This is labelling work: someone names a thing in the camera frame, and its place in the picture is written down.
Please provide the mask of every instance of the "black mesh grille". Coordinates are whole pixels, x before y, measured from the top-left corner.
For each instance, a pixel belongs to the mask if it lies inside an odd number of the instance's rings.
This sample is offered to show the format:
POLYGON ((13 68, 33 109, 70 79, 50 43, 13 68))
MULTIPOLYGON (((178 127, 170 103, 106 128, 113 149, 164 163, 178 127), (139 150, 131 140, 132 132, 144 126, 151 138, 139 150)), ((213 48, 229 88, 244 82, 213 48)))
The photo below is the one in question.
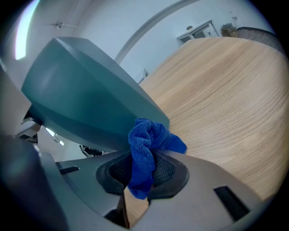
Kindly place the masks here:
POLYGON ((155 171, 153 172, 154 186, 158 187, 172 179, 175 172, 173 164, 154 154, 155 171))
POLYGON ((129 155, 118 163, 113 164, 109 168, 109 174, 126 187, 131 180, 131 166, 132 158, 129 155))

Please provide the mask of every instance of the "light wood tabletop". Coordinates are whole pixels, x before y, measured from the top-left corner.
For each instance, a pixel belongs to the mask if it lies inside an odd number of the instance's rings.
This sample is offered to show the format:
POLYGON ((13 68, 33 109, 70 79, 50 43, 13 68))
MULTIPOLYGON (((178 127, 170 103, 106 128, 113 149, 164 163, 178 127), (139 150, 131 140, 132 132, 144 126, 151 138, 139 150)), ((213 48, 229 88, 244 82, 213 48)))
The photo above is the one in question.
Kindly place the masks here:
MULTIPOLYGON (((170 119, 186 155, 218 164, 265 199, 288 169, 288 80, 279 51, 222 37, 186 42, 141 87, 170 119)), ((134 214, 143 209, 130 205, 127 191, 126 199, 134 214)))

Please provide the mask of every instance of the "cloth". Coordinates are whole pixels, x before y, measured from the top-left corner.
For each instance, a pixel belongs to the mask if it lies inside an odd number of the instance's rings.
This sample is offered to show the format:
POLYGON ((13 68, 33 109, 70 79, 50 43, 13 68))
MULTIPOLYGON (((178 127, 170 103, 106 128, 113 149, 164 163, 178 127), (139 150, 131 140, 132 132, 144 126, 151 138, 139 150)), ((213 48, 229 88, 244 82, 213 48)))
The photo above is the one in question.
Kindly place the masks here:
POLYGON ((155 164, 150 149, 160 148, 184 154, 186 145, 164 125, 147 119, 135 120, 128 142, 132 154, 132 175, 128 188, 136 198, 145 199, 154 182, 152 172, 155 164))

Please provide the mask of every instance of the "ceiling light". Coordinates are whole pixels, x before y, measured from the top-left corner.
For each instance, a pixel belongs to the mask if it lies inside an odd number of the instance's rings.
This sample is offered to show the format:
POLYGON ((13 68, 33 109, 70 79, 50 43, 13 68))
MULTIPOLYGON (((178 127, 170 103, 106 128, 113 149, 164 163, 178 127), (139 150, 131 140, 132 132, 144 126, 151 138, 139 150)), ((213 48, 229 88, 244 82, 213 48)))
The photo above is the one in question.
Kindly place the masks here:
POLYGON ((50 129, 48 129, 48 128, 46 128, 46 131, 49 132, 49 134, 50 134, 51 136, 54 136, 54 135, 55 135, 55 133, 54 133, 53 131, 51 131, 50 129))
POLYGON ((18 25, 16 34, 16 45, 15 45, 15 59, 19 60, 26 55, 26 40, 29 29, 29 24, 32 19, 32 15, 37 7, 39 0, 32 1, 23 11, 18 25))

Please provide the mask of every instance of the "wood grain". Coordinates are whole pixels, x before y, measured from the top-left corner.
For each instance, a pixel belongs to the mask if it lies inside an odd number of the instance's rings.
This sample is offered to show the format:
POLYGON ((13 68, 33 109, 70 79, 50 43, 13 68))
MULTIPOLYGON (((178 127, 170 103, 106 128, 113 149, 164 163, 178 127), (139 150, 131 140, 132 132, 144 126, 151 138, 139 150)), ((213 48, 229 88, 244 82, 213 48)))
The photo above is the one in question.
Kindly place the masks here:
POLYGON ((288 169, 288 79, 286 58, 267 45, 203 38, 188 41, 141 87, 187 155, 218 164, 265 199, 288 169))

